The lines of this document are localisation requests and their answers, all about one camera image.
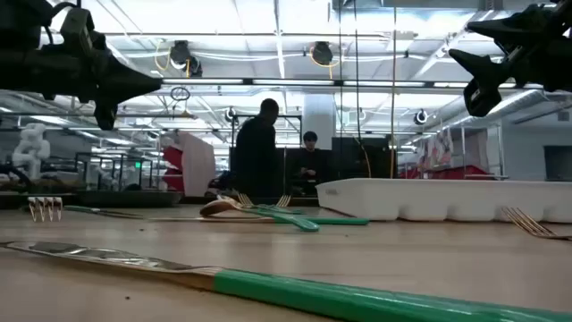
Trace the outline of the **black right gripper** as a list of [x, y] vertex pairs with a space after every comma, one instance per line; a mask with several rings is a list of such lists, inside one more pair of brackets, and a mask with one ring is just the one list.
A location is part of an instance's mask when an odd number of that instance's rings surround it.
[[571, 40], [563, 36], [555, 7], [529, 5], [509, 17], [473, 21], [467, 30], [492, 38], [504, 57], [495, 63], [488, 55], [450, 49], [449, 56], [473, 79], [464, 89], [470, 115], [484, 117], [501, 102], [499, 86], [512, 79], [519, 88], [532, 82], [547, 91], [571, 90]]

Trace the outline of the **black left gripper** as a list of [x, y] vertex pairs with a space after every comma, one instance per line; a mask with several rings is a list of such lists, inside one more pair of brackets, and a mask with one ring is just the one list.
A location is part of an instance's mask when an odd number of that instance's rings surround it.
[[26, 54], [26, 66], [35, 91], [45, 99], [74, 96], [82, 103], [93, 101], [99, 128], [114, 127], [117, 105], [159, 90], [160, 78], [153, 78], [122, 64], [109, 50], [101, 33], [89, 35], [91, 48], [72, 51], [68, 40], [45, 45]]

